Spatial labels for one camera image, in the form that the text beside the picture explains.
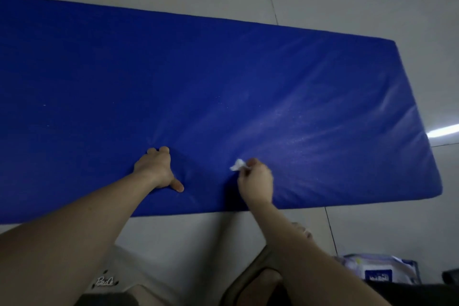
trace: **forearm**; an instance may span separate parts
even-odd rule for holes
[[[275,254],[295,306],[390,306],[297,230],[274,205],[249,205],[249,209]]]
[[[154,187],[151,176],[133,173],[1,235],[0,295],[5,304],[73,305]]]

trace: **person's left hand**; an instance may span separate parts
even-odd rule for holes
[[[171,155],[168,147],[160,147],[159,151],[150,148],[139,161],[134,164],[134,173],[151,173],[155,180],[156,187],[170,186],[175,191],[181,193],[184,190],[183,184],[175,179],[171,171]]]

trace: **foot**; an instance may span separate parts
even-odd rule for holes
[[[282,276],[270,268],[261,271],[239,295],[236,306],[266,306],[274,289],[282,282]]]

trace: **hand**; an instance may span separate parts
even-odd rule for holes
[[[175,179],[171,171],[171,155],[168,147],[160,147],[159,151],[149,148],[139,161],[134,164],[134,173],[150,173],[155,181],[155,188],[170,186],[181,193],[183,184]]]
[[[246,164],[251,169],[242,168],[237,180],[241,197],[249,207],[259,203],[271,203],[273,200],[271,170],[256,158],[251,158]]]

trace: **blue label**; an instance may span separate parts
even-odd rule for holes
[[[392,270],[365,270],[365,280],[375,282],[392,282]]]

